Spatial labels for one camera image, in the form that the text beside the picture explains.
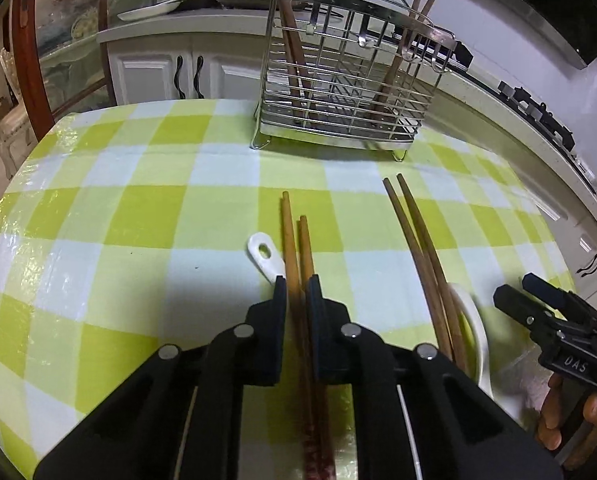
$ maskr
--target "silver rivet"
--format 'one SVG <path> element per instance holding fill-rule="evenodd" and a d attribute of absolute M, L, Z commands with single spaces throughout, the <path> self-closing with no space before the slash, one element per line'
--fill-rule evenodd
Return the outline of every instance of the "silver rivet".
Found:
<path fill-rule="evenodd" d="M 247 339 L 254 335 L 254 327 L 247 323 L 243 323 L 234 329 L 234 335 L 239 339 Z"/>
<path fill-rule="evenodd" d="M 439 354 L 439 351 L 434 345 L 423 343 L 416 347 L 416 353 L 419 354 L 419 356 L 421 356 L 423 359 L 431 361 Z"/>
<path fill-rule="evenodd" d="M 179 349 L 175 345 L 165 345 L 158 350 L 158 356 L 167 361 L 168 359 L 174 359 L 178 355 Z"/>
<path fill-rule="evenodd" d="M 346 323 L 341 327 L 341 334 L 354 338 L 361 335 L 361 327 L 354 323 Z"/>

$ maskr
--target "dish rack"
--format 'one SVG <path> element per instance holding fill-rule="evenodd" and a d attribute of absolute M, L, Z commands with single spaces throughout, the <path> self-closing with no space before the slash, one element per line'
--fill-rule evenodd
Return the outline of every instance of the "dish rack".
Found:
<path fill-rule="evenodd" d="M 365 150 L 406 150 L 447 69 L 457 45 L 454 35 L 405 0 L 301 1 L 311 12 L 296 13 L 297 28 L 290 28 L 281 25 L 278 0 L 271 0 L 251 147 L 260 150 L 272 137 L 285 137 Z M 290 30 L 301 37 L 304 66 L 286 55 L 283 34 Z M 399 52 L 403 34 L 409 37 Z M 403 60 L 393 84 L 385 85 L 396 56 Z M 288 77 L 291 67 L 303 69 L 298 79 L 308 83 L 298 88 L 296 77 Z"/>

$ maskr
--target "checkered tablecloth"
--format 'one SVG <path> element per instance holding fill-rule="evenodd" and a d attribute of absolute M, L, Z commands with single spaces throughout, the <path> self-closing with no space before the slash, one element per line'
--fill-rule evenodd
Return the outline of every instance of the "checkered tablecloth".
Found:
<path fill-rule="evenodd" d="M 572 288 L 546 223 L 499 156 L 422 129 L 387 153 L 275 139 L 255 152 L 253 104 L 188 100 L 67 117 L 0 202 L 0 446 L 35 465 L 160 344 L 208 343 L 270 297 L 245 253 L 280 244 L 279 200 L 309 219 L 326 297 L 388 342 L 434 341 L 428 309 L 381 182 L 402 172 L 450 282 L 475 298 L 494 369 L 528 345 L 493 307 L 534 272 Z M 348 394 L 331 416 L 342 478 L 354 477 Z M 247 388 L 242 478 L 301 477 L 291 370 Z"/>

